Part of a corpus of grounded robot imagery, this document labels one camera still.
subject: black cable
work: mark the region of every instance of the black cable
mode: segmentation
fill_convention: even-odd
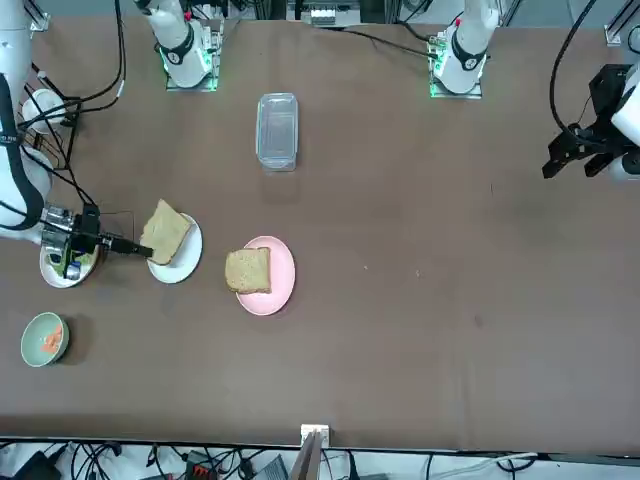
[[[266,450],[264,450],[264,449],[263,450],[258,450],[257,452],[249,455],[247,458],[240,460],[240,464],[237,467],[231,469],[231,471],[226,476],[222,477],[222,480],[228,480],[229,478],[231,478],[233,476],[233,474],[236,473],[240,469],[240,467],[242,466],[242,462],[243,461],[244,462],[249,462],[252,458],[257,457],[258,455],[260,455],[261,453],[264,453],[264,452],[266,452]]]
[[[453,17],[453,20],[451,20],[451,23],[449,24],[449,26],[453,25],[453,23],[460,18],[460,16],[464,13],[464,10],[461,11],[458,15],[456,15],[455,17]]]
[[[41,162],[39,159],[37,159],[36,157],[34,157],[32,154],[30,154],[27,149],[24,146],[21,146],[22,151],[24,152],[24,154],[29,157],[29,159],[35,163],[37,163],[38,165],[40,165],[43,169],[45,169],[47,172],[49,172],[51,175],[54,175],[55,177],[58,177],[60,180],[62,180],[63,182],[68,183],[69,185],[71,185],[72,187],[76,187],[80,192],[82,192],[84,195],[86,195],[87,199],[89,200],[91,205],[96,205],[96,203],[93,201],[93,199],[89,196],[89,194],[87,192],[84,191],[84,189],[82,189],[80,186],[77,185],[77,183],[73,183],[71,180],[69,180],[68,178],[66,178],[65,176],[61,175],[60,173],[58,173],[57,171],[55,171],[53,168],[49,167],[49,165],[46,165],[45,163]]]
[[[71,456],[71,480],[78,480],[78,477],[82,475],[82,471],[84,470],[84,468],[87,466],[87,463],[91,459],[91,457],[85,458],[84,462],[82,462],[82,465],[80,465],[80,470],[76,474],[76,467],[75,467],[76,456],[78,455],[78,452],[80,451],[81,448],[84,448],[84,444],[79,443],[76,449],[73,451],[73,455]]]
[[[551,70],[551,80],[549,82],[549,105],[551,107],[551,115],[553,115],[553,119],[555,120],[555,122],[558,125],[558,127],[560,127],[560,129],[565,134],[567,134],[571,138],[573,138],[573,140],[578,144],[587,145],[589,147],[592,147],[594,150],[596,150],[599,153],[605,153],[605,152],[608,151],[608,146],[605,143],[594,142],[592,140],[587,140],[585,138],[582,138],[582,137],[578,136],[576,133],[572,132],[562,122],[562,120],[560,119],[560,116],[558,115],[558,111],[556,109],[556,94],[555,94],[556,76],[558,74],[558,67],[560,66],[560,62],[562,62],[562,57],[564,56],[565,52],[567,51],[567,48],[569,48],[569,44],[571,43],[571,40],[573,40],[573,37],[575,36],[576,32],[578,31],[578,28],[580,28],[580,25],[584,21],[585,17],[591,11],[591,9],[593,8],[593,6],[595,5],[595,3],[597,1],[598,0],[589,0],[589,3],[584,7],[584,10],[580,14],[580,16],[578,17],[576,22],[573,24],[573,26],[571,27],[571,30],[569,31],[569,35],[567,35],[567,38],[565,39],[564,43],[562,44],[562,47],[560,47],[560,51],[558,52],[558,56],[556,57],[556,60],[555,60],[555,62],[553,64],[553,69]]]
[[[427,470],[424,475],[424,480],[429,480],[431,474],[431,462],[433,462],[433,454],[429,455],[429,461],[427,462]]]
[[[404,28],[406,28],[409,33],[411,35],[413,35],[414,37],[416,37],[418,40],[422,40],[423,42],[428,42],[429,40],[431,40],[433,37],[435,37],[435,35],[420,35],[418,32],[416,32],[413,27],[411,25],[409,25],[406,21],[402,21],[402,20],[398,20],[396,22],[398,25],[402,25]]]
[[[165,473],[162,471],[162,467],[160,466],[160,460],[158,460],[158,448],[159,447],[156,444],[151,447],[151,451],[149,452],[149,459],[153,456],[153,460],[151,460],[151,463],[156,464],[156,468],[158,469],[158,472],[160,473],[160,476],[162,478],[164,478],[165,480],[169,480],[169,477],[165,475]]]
[[[40,108],[40,105],[38,105],[36,103],[36,99],[33,98],[33,95],[31,94],[31,92],[29,91],[29,89],[25,86],[24,90],[27,92],[27,95],[29,95],[29,98],[31,99],[31,102],[35,105],[35,107],[38,109],[38,112],[42,113],[42,109]],[[62,155],[62,158],[64,158],[64,164],[65,167],[67,168],[67,170],[69,170],[69,175],[71,175],[71,185],[74,186],[74,188],[76,189],[76,192],[78,193],[78,197],[80,197],[80,200],[82,201],[82,203],[90,203],[91,205],[95,205],[96,202],[93,201],[93,199],[87,195],[87,192],[85,192],[84,190],[82,190],[80,188],[80,186],[78,185],[78,182],[76,180],[76,176],[73,173],[73,169],[71,168],[71,165],[69,163],[69,157],[67,157],[67,154],[64,152],[64,149],[62,148],[62,144],[60,143],[60,140],[58,139],[58,137],[56,137],[56,132],[53,130],[53,127],[51,126],[51,123],[49,122],[49,119],[47,117],[44,117],[44,121],[47,125],[47,128],[49,129],[49,131],[51,132],[51,134],[53,135],[53,139],[56,142],[56,146],[58,147],[58,150],[60,151],[60,154]],[[27,150],[22,147],[22,151],[27,153]]]
[[[198,5],[191,5],[191,10],[193,11],[193,9],[196,9],[197,12],[200,13],[200,15],[202,15],[202,19],[203,20],[211,20],[209,18],[209,15],[207,15],[206,13],[204,13],[204,10],[202,10]]]
[[[333,472],[331,471],[331,463],[329,462],[329,457],[327,457],[327,452],[325,450],[322,451],[322,456],[324,457],[324,461],[327,462],[327,469],[329,470],[329,478],[333,480]]]
[[[636,50],[635,48],[633,48],[631,46],[631,35],[633,35],[633,32],[635,32],[636,29],[638,29],[638,28],[640,28],[640,25],[636,25],[631,30],[629,30],[629,35],[627,35],[627,46],[629,47],[629,50],[631,50],[636,55],[640,55],[640,50]]]
[[[413,16],[422,9],[422,7],[424,7],[424,10],[422,11],[422,13],[425,13],[427,10],[429,10],[429,7],[431,6],[432,3],[433,3],[433,0],[422,0],[420,5],[418,5],[417,8],[413,12],[411,12],[411,15],[409,15],[403,21],[408,22],[409,20],[411,20]]]
[[[106,445],[101,445],[100,447],[98,447],[98,450],[96,451],[93,449],[93,445],[91,444],[88,444],[87,446],[82,445],[82,450],[91,459],[91,462],[89,463],[89,467],[87,468],[87,473],[85,475],[85,478],[88,478],[89,475],[94,472],[93,467],[95,466],[95,467],[98,467],[98,474],[100,475],[101,480],[111,480],[109,478],[109,475],[107,475],[107,473],[102,468],[102,465],[100,465],[100,460],[98,460],[98,457],[102,453],[104,453],[108,448],[109,447]]]
[[[107,215],[112,215],[114,213],[122,213],[122,212],[111,212]],[[187,461],[189,460],[189,454],[188,453],[180,453],[176,447],[174,447],[173,445],[169,445],[169,448],[171,450],[173,450],[175,452],[176,455],[178,455],[180,457],[180,459],[184,462],[187,463]]]
[[[527,460],[526,463],[518,466],[515,466],[511,460],[507,460],[507,463],[509,463],[508,467],[502,466],[500,462],[496,462],[496,465],[498,465],[498,468],[503,472],[515,474],[516,472],[521,472],[522,470],[526,470],[527,468],[529,468],[531,465],[536,463],[536,459],[532,458],[531,460]]]
[[[516,480],[516,469],[513,466],[513,462],[511,460],[507,460],[507,463],[509,464],[509,468],[511,468],[511,480]]]
[[[389,45],[390,47],[398,48],[398,49],[403,50],[405,52],[413,53],[414,55],[420,55],[421,57],[433,58],[434,60],[437,59],[437,55],[434,54],[434,53],[423,52],[423,51],[420,51],[420,50],[416,50],[414,48],[405,47],[404,45],[399,45],[397,43],[390,42],[389,40],[386,40],[384,38],[376,37],[374,35],[369,35],[368,33],[356,32],[354,30],[334,30],[334,31],[350,33],[352,35],[358,35],[360,37],[368,38],[368,39],[373,40],[375,42],[380,42],[380,43],[383,43],[385,45]]]
[[[233,454],[233,455],[231,456],[231,464],[229,465],[229,468],[223,468],[222,467],[222,462],[224,462],[229,455],[225,456],[222,460],[220,460],[216,464],[216,472],[219,475],[226,475],[227,473],[229,473],[231,471],[231,469],[233,468],[233,463],[234,463],[234,461],[236,459],[236,454],[240,454],[240,451],[239,450],[232,450],[231,454]]]
[[[20,126],[29,126],[37,121],[42,120],[45,116],[48,116],[50,113],[59,111],[61,109],[66,109],[69,107],[74,107],[76,105],[79,105],[81,103],[84,102],[88,102],[90,100],[94,100],[98,97],[101,97],[103,95],[105,95],[107,92],[111,91],[113,89],[113,87],[116,86],[116,84],[118,83],[118,80],[120,80],[120,76],[123,75],[122,80],[124,81],[124,79],[126,78],[126,53],[125,53],[125,48],[124,48],[124,38],[123,38],[123,32],[122,32],[122,11],[120,8],[120,0],[115,0],[114,1],[114,8],[115,8],[115,12],[116,12],[116,22],[117,22],[117,28],[118,28],[118,72],[116,74],[116,77],[113,79],[113,81],[106,86],[105,88],[103,88],[102,90],[89,95],[87,97],[80,97],[78,99],[75,100],[71,100],[69,102],[65,102],[62,105],[59,105],[57,107],[53,107],[50,108],[49,110],[46,110],[45,112],[43,112],[42,116],[39,114],[36,117],[32,118],[31,120],[29,120],[28,122],[22,122],[20,124]]]
[[[207,447],[204,447],[204,453],[207,454],[207,460],[211,464],[210,472],[215,472],[216,471],[216,467],[213,465],[213,458],[211,458],[211,454],[209,453],[209,449]]]
[[[582,107],[582,113],[580,114],[580,118],[578,118],[578,121],[576,123],[580,123],[580,120],[582,120],[582,117],[584,116],[584,112],[587,111],[587,105],[589,105],[589,100],[591,100],[591,95],[589,95],[589,98],[587,98],[587,101],[584,102],[584,107]]]

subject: plastic container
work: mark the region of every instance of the plastic container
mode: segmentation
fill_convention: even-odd
[[[258,102],[256,155],[269,172],[290,172],[298,154],[298,101],[292,93],[268,93]]]

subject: toast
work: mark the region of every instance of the toast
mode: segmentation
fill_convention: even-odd
[[[232,292],[271,293],[271,251],[269,248],[243,248],[227,255],[224,276]]]
[[[153,249],[149,259],[158,265],[168,265],[182,245],[191,222],[160,199],[153,216],[142,231],[140,245]]]

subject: small bowl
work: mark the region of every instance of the small bowl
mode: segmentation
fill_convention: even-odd
[[[58,327],[62,327],[62,339],[54,353],[45,352],[42,346],[47,335],[51,335]],[[58,315],[51,312],[41,313],[29,322],[24,329],[20,342],[22,359],[30,367],[43,367],[56,362],[69,344],[69,327]]]

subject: cable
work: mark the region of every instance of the cable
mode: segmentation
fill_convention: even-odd
[[[122,75],[122,82],[120,82],[120,88],[118,89],[118,94],[116,96],[116,100],[119,98],[120,94],[122,93],[122,88],[124,86],[124,80],[126,78],[127,75],[127,60],[126,60],[126,51],[125,51],[125,46],[124,46],[124,37],[123,37],[123,31],[122,31],[122,11],[120,8],[120,0],[115,0],[114,1],[114,8],[115,8],[115,12],[116,12],[116,23],[117,23],[117,31],[118,31],[118,72],[116,74],[116,77],[113,79],[113,81],[105,88],[103,88],[102,90],[100,90],[99,92],[96,92],[92,95],[89,95],[87,97],[81,97],[79,99],[76,100],[71,100],[69,102],[65,102],[62,105],[59,105],[57,107],[53,107],[50,108],[46,111],[44,111],[42,114],[38,114],[37,116],[35,116],[34,118],[32,118],[31,120],[29,120],[28,122],[21,122],[19,126],[21,127],[29,127],[30,125],[32,125],[33,123],[42,120],[43,118],[47,117],[47,118],[55,118],[55,117],[51,117],[49,116],[50,113],[59,111],[61,109],[67,109],[69,107],[74,107],[76,105],[79,105],[81,103],[84,102],[88,102],[90,100],[94,100],[98,97],[101,97],[103,95],[105,95],[107,92],[111,91],[113,89],[113,87],[116,86],[116,84],[118,83],[118,80],[120,79],[120,76]]]
[[[605,143],[594,142],[592,140],[581,138],[576,133],[569,130],[569,128],[562,122],[562,120],[560,119],[560,116],[558,115],[558,111],[556,109],[556,94],[555,94],[556,76],[558,74],[558,67],[560,66],[560,62],[562,62],[562,57],[564,57],[564,54],[567,51],[567,48],[569,48],[569,44],[571,43],[571,40],[573,40],[574,35],[578,31],[578,28],[580,28],[580,25],[584,21],[585,17],[591,11],[591,9],[593,8],[593,6],[597,1],[598,0],[589,0],[589,3],[584,7],[584,10],[580,14],[576,22],[573,24],[573,26],[571,27],[571,30],[569,31],[569,35],[567,35],[567,38],[562,44],[562,47],[560,47],[558,56],[556,57],[556,60],[553,64],[553,69],[551,70],[551,80],[549,82],[549,105],[551,107],[551,115],[553,115],[553,119],[555,120],[558,127],[560,127],[560,129],[564,133],[566,133],[571,138],[573,138],[573,140],[578,144],[587,145],[589,147],[596,149],[599,153],[605,153],[609,150],[608,146]]]
[[[243,461],[244,462],[248,462],[252,458],[257,457],[258,455],[260,455],[261,453],[264,453],[264,452],[266,452],[266,450],[264,450],[264,449],[263,450],[258,450],[257,452],[249,455],[247,458],[245,458],[243,460],[240,460],[240,464],[237,467],[233,468],[226,476],[222,477],[222,480],[228,480],[229,478],[231,478],[233,476],[233,474],[236,473],[240,469],[240,466],[242,465]]]
[[[636,50],[635,48],[633,48],[631,46],[631,35],[633,35],[633,32],[635,32],[636,29],[638,29],[638,28],[640,28],[640,25],[636,25],[631,30],[629,30],[629,35],[627,35],[627,46],[629,47],[629,50],[631,50],[636,55],[640,55],[640,50]]]
[[[487,465],[491,465],[492,463],[506,462],[508,460],[518,460],[521,458],[530,458],[530,457],[537,457],[537,456],[538,456],[537,453],[530,452],[530,453],[516,453],[514,455],[506,455],[504,457],[498,457],[498,458],[488,458],[470,467],[458,468],[456,470],[450,470],[448,472],[437,473],[433,477],[431,477],[431,480],[443,480],[444,478],[453,477],[454,475],[462,475],[465,473],[475,472],[477,470],[482,470]]]
[[[176,447],[174,447],[173,445],[169,445],[169,448],[171,450],[173,450],[175,452],[176,455],[178,455],[180,457],[180,459],[184,462],[187,463],[187,461],[189,460],[189,454],[188,453],[180,453]]]
[[[87,455],[92,456],[91,458],[91,463],[89,464],[89,470],[87,471],[87,473],[89,471],[93,471],[93,466],[95,465],[96,467],[98,467],[98,473],[100,474],[100,478],[102,480],[111,480],[109,478],[109,475],[107,475],[107,472],[104,471],[104,469],[102,468],[102,465],[100,465],[100,461],[98,460],[98,457],[104,453],[106,450],[109,449],[108,445],[102,445],[100,447],[98,447],[97,451],[93,449],[93,445],[89,444],[89,449],[91,450],[91,454],[89,454],[87,452],[87,450],[84,448],[84,445],[82,447],[82,449],[84,450],[85,453],[87,453]]]
[[[418,5],[416,7],[416,9],[411,12],[411,15],[409,15],[405,20],[403,20],[404,22],[408,22],[409,20],[411,20],[413,18],[413,16],[418,13],[420,11],[420,9],[422,9],[422,7],[424,7],[424,10],[422,11],[422,13],[426,13],[427,10],[429,10],[429,7],[431,6],[431,4],[433,3],[433,0],[422,0],[422,2],[420,3],[420,5]]]
[[[196,11],[202,15],[202,20],[211,20],[209,18],[209,15],[207,15],[206,13],[204,13],[204,10],[202,10],[198,5],[191,5],[191,10],[196,9]]]
[[[153,444],[153,446],[151,447],[151,450],[149,451],[149,456],[147,457],[147,467],[155,463],[156,468],[160,473],[160,476],[165,480],[169,480],[169,477],[165,475],[165,473],[162,471],[162,467],[160,466],[160,460],[158,460],[158,448],[159,447],[156,444]]]
[[[36,99],[33,98],[33,95],[31,94],[29,89],[25,86],[24,90],[27,92],[27,95],[29,95],[29,98],[31,99],[31,102],[38,109],[38,112],[42,113],[42,109],[40,108],[40,105],[38,105],[36,103]],[[67,157],[66,153],[64,152],[64,149],[62,148],[62,144],[60,143],[60,140],[58,139],[58,137],[56,137],[56,133],[53,130],[53,127],[51,126],[51,123],[49,122],[49,119],[47,117],[44,117],[44,121],[47,124],[47,128],[49,129],[49,131],[53,135],[53,139],[56,142],[56,146],[58,147],[58,150],[60,151],[60,154],[62,155],[62,158],[64,158],[65,167],[67,168],[67,170],[69,170],[69,175],[71,175],[71,182],[68,182],[68,183],[71,183],[71,185],[74,186],[74,188],[76,189],[76,192],[78,193],[78,197],[80,197],[80,200],[82,201],[83,204],[86,203],[86,201],[87,201],[91,205],[95,205],[96,202],[94,202],[93,199],[87,194],[87,192],[82,190],[80,188],[80,186],[78,185],[78,182],[76,180],[76,176],[73,173],[73,169],[71,168],[71,165],[69,164],[69,158]],[[22,151],[27,153],[27,150],[24,147],[22,147]],[[33,156],[31,154],[27,153],[27,156],[33,160]]]
[[[582,113],[580,114],[580,118],[578,118],[578,121],[576,123],[580,123],[580,120],[582,120],[582,117],[584,116],[584,112],[587,111],[587,105],[589,105],[589,100],[591,100],[591,95],[589,95],[589,98],[587,98],[587,101],[584,102],[584,107],[582,107]]]
[[[427,469],[424,474],[424,480],[429,480],[429,474],[431,473],[431,462],[433,462],[433,454],[429,455],[429,461],[427,462]]]
[[[329,478],[333,480],[333,472],[331,471],[331,463],[329,462],[329,457],[327,457],[326,450],[322,451],[322,456],[324,457],[324,461],[327,463],[327,469],[329,470]]]
[[[457,19],[459,19],[459,18],[462,16],[462,14],[463,14],[463,13],[464,13],[464,10],[463,10],[463,11],[461,11],[461,12],[460,12],[458,15],[456,15],[455,17],[453,17],[453,20],[451,20],[451,23],[449,24],[449,26],[453,25],[453,24],[454,24],[454,22],[455,22]]]
[[[89,194],[87,192],[84,191],[84,189],[82,189],[80,186],[77,185],[77,183],[73,183],[71,180],[69,180],[68,178],[66,178],[65,176],[61,175],[60,173],[56,172],[53,168],[49,167],[48,165],[46,165],[45,163],[43,163],[42,161],[38,160],[36,157],[34,157],[31,153],[29,153],[27,151],[27,149],[24,146],[20,146],[20,148],[22,149],[22,151],[24,152],[24,154],[29,157],[29,159],[35,163],[37,163],[38,165],[40,165],[43,169],[45,169],[48,173],[50,173],[51,175],[54,175],[55,177],[58,177],[60,180],[62,180],[63,182],[68,183],[69,185],[71,185],[72,187],[76,187],[80,192],[82,192],[82,194],[86,195],[87,199],[89,200],[89,203],[91,205],[96,205],[96,203],[93,201],[93,199],[89,196]]]
[[[380,43],[383,43],[385,45],[389,45],[390,47],[398,48],[398,49],[403,50],[405,52],[413,53],[414,55],[420,55],[421,57],[433,58],[434,60],[437,59],[437,55],[434,54],[434,53],[423,52],[423,51],[420,51],[420,50],[416,50],[414,48],[405,47],[404,45],[399,45],[397,43],[390,42],[389,40],[385,40],[384,38],[376,37],[374,35],[369,35],[368,33],[356,32],[354,30],[334,30],[334,31],[350,33],[352,35],[358,35],[360,37],[368,38],[368,39],[373,40],[375,42],[380,42]]]
[[[511,480],[516,480],[516,469],[513,466],[513,462],[511,460],[507,460],[507,463],[509,464],[509,467],[511,468]]]
[[[507,463],[509,464],[509,467],[503,467],[500,464],[500,462],[496,462],[496,465],[498,465],[498,468],[500,470],[502,470],[503,472],[513,473],[515,475],[516,472],[521,472],[522,470],[526,470],[531,465],[536,463],[536,459],[532,458],[531,460],[527,461],[526,463],[523,463],[522,465],[518,465],[518,466],[514,466],[512,460],[507,460]]]
[[[416,32],[413,27],[411,25],[409,25],[406,21],[401,21],[398,20],[396,22],[397,25],[402,25],[404,28],[406,28],[407,30],[409,30],[409,33],[411,35],[413,35],[414,37],[416,37],[418,40],[422,40],[423,42],[428,42],[429,40],[431,40],[433,37],[435,37],[435,35],[420,35],[418,32]]]

